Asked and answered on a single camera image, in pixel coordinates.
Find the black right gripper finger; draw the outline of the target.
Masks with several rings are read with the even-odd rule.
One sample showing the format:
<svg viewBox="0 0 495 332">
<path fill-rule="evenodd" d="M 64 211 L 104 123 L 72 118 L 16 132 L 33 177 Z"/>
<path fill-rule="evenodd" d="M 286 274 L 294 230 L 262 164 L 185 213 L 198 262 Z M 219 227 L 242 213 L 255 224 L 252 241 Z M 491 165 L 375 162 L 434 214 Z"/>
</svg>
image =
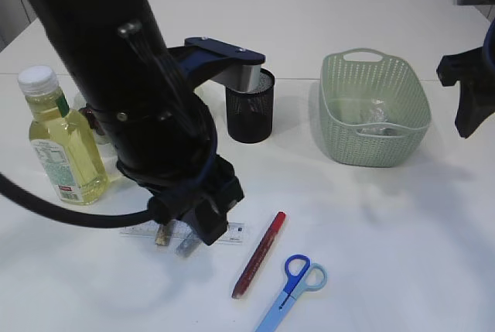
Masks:
<svg viewBox="0 0 495 332">
<path fill-rule="evenodd" d="M 469 138 L 494 113 L 494 82 L 461 81 L 455 125 L 462 138 Z"/>
</svg>

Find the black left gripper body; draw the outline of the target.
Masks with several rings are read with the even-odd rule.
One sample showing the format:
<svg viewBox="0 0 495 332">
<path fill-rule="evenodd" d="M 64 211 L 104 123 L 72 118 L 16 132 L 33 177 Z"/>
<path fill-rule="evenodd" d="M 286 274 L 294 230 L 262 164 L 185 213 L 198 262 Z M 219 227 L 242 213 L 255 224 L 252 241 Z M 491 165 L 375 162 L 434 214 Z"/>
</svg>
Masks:
<svg viewBox="0 0 495 332">
<path fill-rule="evenodd" d="M 172 220 L 188 224 L 204 244 L 212 245 L 227 231 L 229 210 L 243 199 L 233 165 L 216 155 L 198 176 L 154 194 L 148 211 L 159 224 Z"/>
</svg>

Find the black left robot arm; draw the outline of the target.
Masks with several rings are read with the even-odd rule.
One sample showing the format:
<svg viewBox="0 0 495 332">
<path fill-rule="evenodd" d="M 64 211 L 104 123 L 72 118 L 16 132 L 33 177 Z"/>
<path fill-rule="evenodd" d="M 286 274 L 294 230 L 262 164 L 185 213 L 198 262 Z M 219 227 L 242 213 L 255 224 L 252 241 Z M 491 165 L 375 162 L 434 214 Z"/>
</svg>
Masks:
<svg viewBox="0 0 495 332">
<path fill-rule="evenodd" d="M 88 228 L 180 220 L 213 244 L 244 193 L 233 166 L 217 154 L 213 117 L 166 47 L 148 0 L 29 2 L 111 140 L 118 169 L 151 198 L 146 210 L 115 216 L 64 209 L 6 177 L 2 195 L 51 220 Z"/>
</svg>

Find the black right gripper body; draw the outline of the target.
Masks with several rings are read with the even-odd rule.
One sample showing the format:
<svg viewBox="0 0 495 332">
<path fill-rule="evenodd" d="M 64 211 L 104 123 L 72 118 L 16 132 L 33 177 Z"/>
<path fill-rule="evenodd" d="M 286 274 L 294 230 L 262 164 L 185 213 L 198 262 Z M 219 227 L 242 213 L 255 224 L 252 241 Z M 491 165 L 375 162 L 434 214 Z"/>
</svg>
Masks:
<svg viewBox="0 0 495 332">
<path fill-rule="evenodd" d="M 443 87 L 451 87 L 461 80 L 494 82 L 494 22 L 491 22 L 481 47 L 444 56 L 436 73 Z"/>
</svg>

